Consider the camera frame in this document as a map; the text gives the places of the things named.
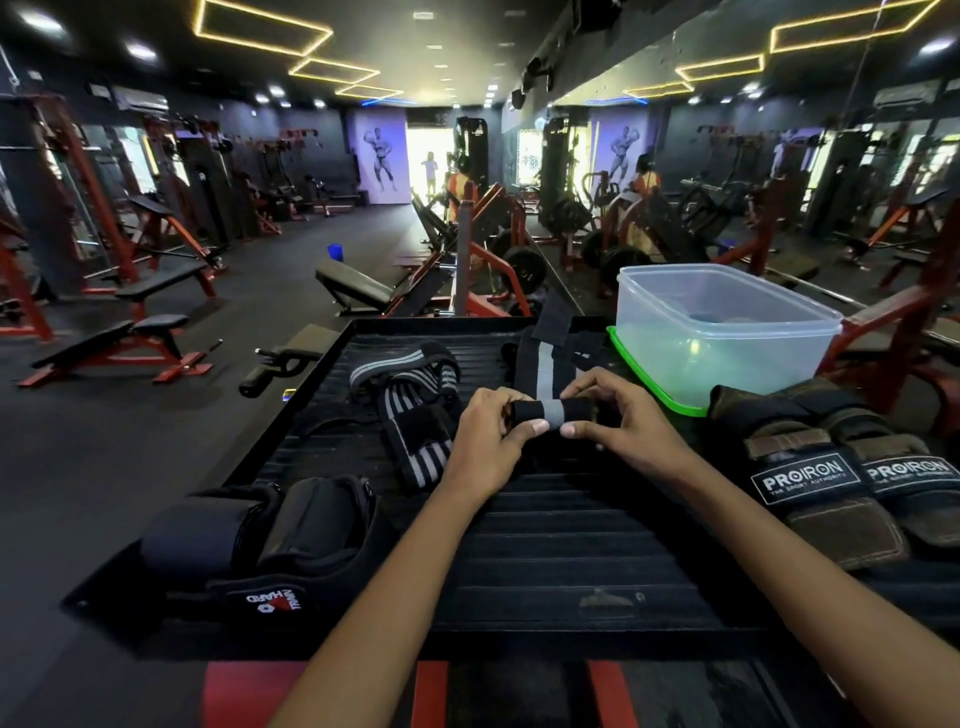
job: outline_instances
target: black ceiling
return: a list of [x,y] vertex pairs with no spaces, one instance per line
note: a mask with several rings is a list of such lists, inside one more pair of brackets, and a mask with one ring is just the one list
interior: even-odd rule
[[[42,44],[107,66],[137,64],[141,70],[198,90],[239,93],[251,99],[254,93],[266,91],[267,85],[278,84],[295,101],[337,99],[334,90],[343,85],[288,75],[299,60],[295,56],[194,36],[191,23],[198,2],[16,0],[14,4],[11,0],[0,13],[0,39]],[[492,84],[499,86],[494,102],[502,102],[566,0],[240,0],[239,4],[328,26],[333,36],[312,57],[379,70],[367,85],[402,90],[400,98],[421,104],[445,106],[482,103]],[[56,18],[66,35],[51,39],[30,28],[16,12],[24,8]],[[415,20],[414,12],[432,12],[434,18]],[[207,6],[204,25],[221,35],[298,48],[318,37],[314,31],[223,5]],[[134,61],[125,50],[130,40],[154,49],[157,63]],[[443,49],[430,50],[427,45]],[[436,68],[438,64],[447,68]],[[332,70],[312,67],[314,75],[332,76]],[[355,92],[382,95],[369,89]]]
[[[759,82],[774,93],[807,93],[822,88],[849,87],[861,59],[864,60],[861,81],[874,87],[950,74],[960,76],[960,41],[936,56],[918,56],[920,48],[934,38],[960,38],[960,3],[955,0],[939,0],[921,21],[903,34],[879,37],[869,43],[860,41],[791,53],[768,53],[770,30],[776,25],[878,5],[879,2],[871,0],[726,0],[715,10],[685,23],[671,36],[581,85],[560,103],[583,104],[589,100],[622,97],[628,88],[679,81],[680,76],[674,70],[678,65],[761,52],[766,53],[766,67],[762,73],[698,83],[695,84],[696,93],[708,99],[719,99],[735,94],[751,81]],[[925,4],[918,3],[884,11],[877,29],[902,27],[924,7]],[[834,33],[834,29],[842,31],[837,36],[869,33],[874,29],[875,20],[876,14],[872,13],[834,21],[831,26],[818,24],[794,29],[781,37],[802,43],[826,37]],[[735,67],[745,69],[749,66],[743,63],[727,68]],[[710,72],[721,70],[724,69],[714,67]]]

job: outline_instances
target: doorway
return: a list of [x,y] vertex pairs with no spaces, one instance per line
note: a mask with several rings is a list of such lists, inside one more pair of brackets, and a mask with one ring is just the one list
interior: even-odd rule
[[[436,191],[430,194],[427,185],[426,162],[433,154],[436,163],[434,178]],[[453,154],[453,130],[447,127],[427,127],[411,129],[407,127],[407,159],[410,164],[410,186],[413,187],[423,203],[429,203],[433,195],[444,190],[446,179],[446,155]]]

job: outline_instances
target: transparent plastic box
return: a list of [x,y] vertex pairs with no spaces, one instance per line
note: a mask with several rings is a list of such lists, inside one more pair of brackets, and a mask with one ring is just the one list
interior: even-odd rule
[[812,377],[842,314],[710,263],[623,268],[616,333],[673,401],[709,405],[716,384],[776,392]]

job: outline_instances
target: person's left hand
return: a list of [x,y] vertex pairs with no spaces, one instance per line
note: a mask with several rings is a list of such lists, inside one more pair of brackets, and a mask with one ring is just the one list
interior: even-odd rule
[[549,429],[546,420],[521,423],[507,432],[504,410],[512,401],[530,400],[513,389],[478,389],[460,416],[453,452],[437,490],[468,497],[474,508],[483,505],[510,478],[523,444]]

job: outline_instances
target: black tray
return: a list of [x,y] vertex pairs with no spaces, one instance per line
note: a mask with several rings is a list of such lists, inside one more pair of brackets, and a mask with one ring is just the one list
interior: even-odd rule
[[[575,319],[574,330],[603,330],[605,323]],[[478,386],[495,388],[505,383],[502,345],[530,324],[516,318],[353,321],[279,414],[268,416],[267,409],[276,409],[268,405],[197,487],[354,473],[370,479],[403,529],[423,498],[399,492],[379,435],[369,426],[345,425],[302,441],[288,436],[293,417],[308,404],[342,401],[357,362],[426,338],[457,357],[464,397]],[[609,349],[612,369],[633,378]],[[667,414],[697,447],[698,421]],[[960,627],[960,563],[916,559],[860,576],[929,626]],[[148,658],[306,659],[332,626],[239,628],[174,618],[164,613],[138,543],[90,576],[64,606]],[[774,645],[789,646],[777,616],[690,513],[659,484],[612,458],[590,456],[552,471],[539,467],[490,501],[461,545],[422,656],[731,659],[760,656]]]

